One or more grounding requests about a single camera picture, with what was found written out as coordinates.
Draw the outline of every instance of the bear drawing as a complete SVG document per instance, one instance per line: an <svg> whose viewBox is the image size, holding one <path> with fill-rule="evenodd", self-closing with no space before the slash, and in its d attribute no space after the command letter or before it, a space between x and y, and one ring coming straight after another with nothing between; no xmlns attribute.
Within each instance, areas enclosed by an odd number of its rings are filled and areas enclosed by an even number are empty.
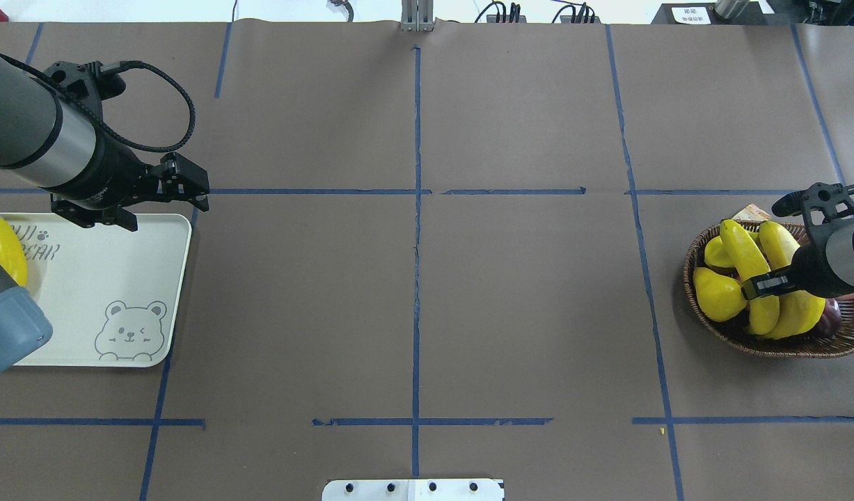
<svg viewBox="0 0 854 501"><path fill-rule="evenodd" d="M160 324L166 316L166 305L154 301L146 308L128 308L124 301L114 301L105 308L105 325L95 338L100 360L146 360L164 345Z"/></svg>

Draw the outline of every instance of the wicker basket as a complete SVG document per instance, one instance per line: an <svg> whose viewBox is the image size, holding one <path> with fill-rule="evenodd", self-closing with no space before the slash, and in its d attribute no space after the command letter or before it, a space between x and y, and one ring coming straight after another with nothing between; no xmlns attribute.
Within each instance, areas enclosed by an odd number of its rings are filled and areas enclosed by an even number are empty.
<svg viewBox="0 0 854 501"><path fill-rule="evenodd" d="M761 223L739 221L748 231L758 231ZM805 236L803 225L783 224L799 241ZM806 334L791 336L781 340L763 340L745 333L745 318L739 316L728 321L712 321L704 316L696 301L693 289L693 271L704 266L704 247L707 242L720 234L720 226L714 225L703 231L687 250L687 259L683 263L683 287L687 299L696 317L702 321L715 336L739 351L770 358L836 358L854 352L854 299L838 301L841 307L841 329L830 339L819 339Z"/></svg>

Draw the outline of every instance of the white bracket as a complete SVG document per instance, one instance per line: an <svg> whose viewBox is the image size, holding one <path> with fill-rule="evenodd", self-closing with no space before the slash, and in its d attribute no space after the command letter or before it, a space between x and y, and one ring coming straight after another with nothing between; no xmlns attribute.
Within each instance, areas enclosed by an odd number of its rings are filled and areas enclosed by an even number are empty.
<svg viewBox="0 0 854 501"><path fill-rule="evenodd" d="M322 501L504 501L499 479L387 479L333 481Z"/></svg>
<svg viewBox="0 0 854 501"><path fill-rule="evenodd" d="M433 0L402 0L402 31L433 31Z"/></svg>

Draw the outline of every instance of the yellow fruit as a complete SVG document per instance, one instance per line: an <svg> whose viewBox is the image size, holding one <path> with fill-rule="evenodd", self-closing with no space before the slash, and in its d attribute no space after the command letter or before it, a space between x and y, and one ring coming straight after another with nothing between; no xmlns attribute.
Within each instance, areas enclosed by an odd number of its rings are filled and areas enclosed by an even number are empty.
<svg viewBox="0 0 854 501"><path fill-rule="evenodd" d="M800 245L786 228L774 221L764 221L758 233L771 269L782 269L792 264L792 256Z"/></svg>
<svg viewBox="0 0 854 501"><path fill-rule="evenodd" d="M770 260L770 267L782 269L792 264L798 241L786 228L773 221L761 223L761 245ZM822 317L825 299L806 291L789 292L780 297L780 318L773 330L764 337L774 340L806 333Z"/></svg>
<svg viewBox="0 0 854 501"><path fill-rule="evenodd" d="M706 265L708 267L712 267L712 269L734 269L733 260L729 258L727 251L723 248L723 240L720 240L720 235L718 237L712 238L706 244L706 248L704 249L704 261L706 261Z"/></svg>
<svg viewBox="0 0 854 501"><path fill-rule="evenodd" d="M720 222L720 240L743 281L770 273L770 265L761 249L742 225L732 219ZM764 335L773 330L780 318L780 298L767 296L748 302L748 323L752 332Z"/></svg>
<svg viewBox="0 0 854 501"><path fill-rule="evenodd" d="M693 283L700 310L714 321L730 320L745 308L742 288L734 278L698 267L693 272Z"/></svg>
<svg viewBox="0 0 854 501"><path fill-rule="evenodd" d="M18 285L28 285L28 261L25 260L25 251L22 250L22 244L12 226L3 219L0 219L0 266Z"/></svg>

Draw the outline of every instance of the gray table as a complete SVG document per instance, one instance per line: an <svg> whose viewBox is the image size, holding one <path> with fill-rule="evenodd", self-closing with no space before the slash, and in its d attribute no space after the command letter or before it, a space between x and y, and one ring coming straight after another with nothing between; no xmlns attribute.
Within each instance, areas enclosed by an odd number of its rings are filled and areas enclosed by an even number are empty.
<svg viewBox="0 0 854 501"><path fill-rule="evenodd" d="M854 355L735 352L679 282L722 216L854 182L854 29L10 23L0 51L168 71L214 187L140 208L195 225L164 364L0 375L0 499L854 498ZM125 76L112 127L178 137ZM0 172L0 212L47 202Z"/></svg>

